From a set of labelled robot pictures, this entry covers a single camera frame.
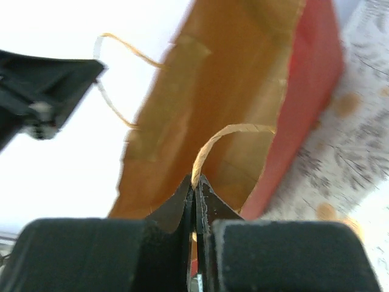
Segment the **black plastic bracket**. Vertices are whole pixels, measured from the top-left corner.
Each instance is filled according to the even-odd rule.
[[[51,139],[103,71],[96,60],[57,60],[0,50],[0,151],[22,128]]]

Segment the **paper rope handle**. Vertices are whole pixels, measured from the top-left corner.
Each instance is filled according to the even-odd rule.
[[[197,154],[196,159],[193,163],[192,175],[191,175],[191,184],[192,188],[195,189],[199,184],[201,168],[204,165],[205,160],[207,159],[208,154],[211,152],[214,144],[220,140],[225,135],[243,132],[243,133],[261,133],[261,132],[271,132],[275,134],[275,127],[265,126],[265,125],[255,125],[252,123],[239,123],[235,125],[228,125],[222,130],[218,131],[215,135],[208,140],[207,143],[201,147],[199,153]]]
[[[146,63],[152,65],[153,67],[155,68],[159,68],[159,69],[165,69],[165,66],[164,64],[160,64],[158,62],[155,62],[154,60],[150,59],[149,57],[147,57],[145,54],[143,54],[141,51],[139,51],[138,49],[136,49],[133,45],[127,43],[126,41],[123,41],[121,38],[115,36],[114,34],[112,33],[109,33],[109,32],[106,32],[106,33],[103,33],[102,35],[100,35],[96,42],[95,42],[95,46],[94,46],[94,58],[96,60],[99,60],[100,58],[100,50],[102,48],[102,43],[103,43],[103,39],[104,38],[112,38],[113,40],[116,40],[118,41],[119,43],[123,44],[127,49],[129,49],[134,55],[140,57],[143,61],[145,61]],[[103,86],[103,83],[100,81],[100,80],[96,80],[96,85],[97,85],[97,88],[98,90],[100,91],[100,94],[102,95],[102,97],[104,98],[105,102],[107,103],[107,105],[110,107],[110,109],[113,110],[113,112],[116,114],[116,116],[122,120],[122,122],[129,128],[133,129],[133,130],[139,130],[138,126],[134,123],[131,123],[130,121],[128,121],[124,115],[121,114],[121,112],[114,106],[114,104],[112,103],[111,99],[108,97],[107,95],[107,92]]]

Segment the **black plastic part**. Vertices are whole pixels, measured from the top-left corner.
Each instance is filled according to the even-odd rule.
[[[96,60],[57,60],[0,50],[0,151],[27,122],[41,126],[29,107],[33,103],[52,107],[49,126],[59,130],[103,69]]]
[[[217,219],[243,219],[215,194],[204,175],[200,177],[195,196],[198,273],[202,274],[203,292],[209,292],[209,287],[215,285],[211,275],[213,263],[210,258],[212,223]]]
[[[0,291],[133,291],[146,230],[145,221],[35,221],[13,248]]]
[[[134,291],[177,291],[190,289],[190,250],[193,191],[187,176],[160,208],[146,217],[159,228],[149,233]]]
[[[216,221],[212,242],[212,291],[380,292],[344,224]]]

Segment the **orange spot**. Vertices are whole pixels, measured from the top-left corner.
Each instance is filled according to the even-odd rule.
[[[353,218],[346,217],[342,220],[343,224],[346,224],[348,227],[351,228],[352,231],[355,232],[355,234],[363,240],[363,230],[361,225]]]
[[[381,89],[380,95],[382,97],[389,97],[389,86],[386,86]]]
[[[337,117],[345,118],[356,112],[361,102],[361,97],[355,92],[345,94],[334,101],[334,111]]]
[[[336,221],[336,210],[328,203],[322,203],[316,208],[316,217],[321,221]]]

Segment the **patterned fabric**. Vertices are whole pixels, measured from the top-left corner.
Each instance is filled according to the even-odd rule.
[[[344,222],[389,291],[389,0],[361,2],[342,39],[344,75],[261,219]]]

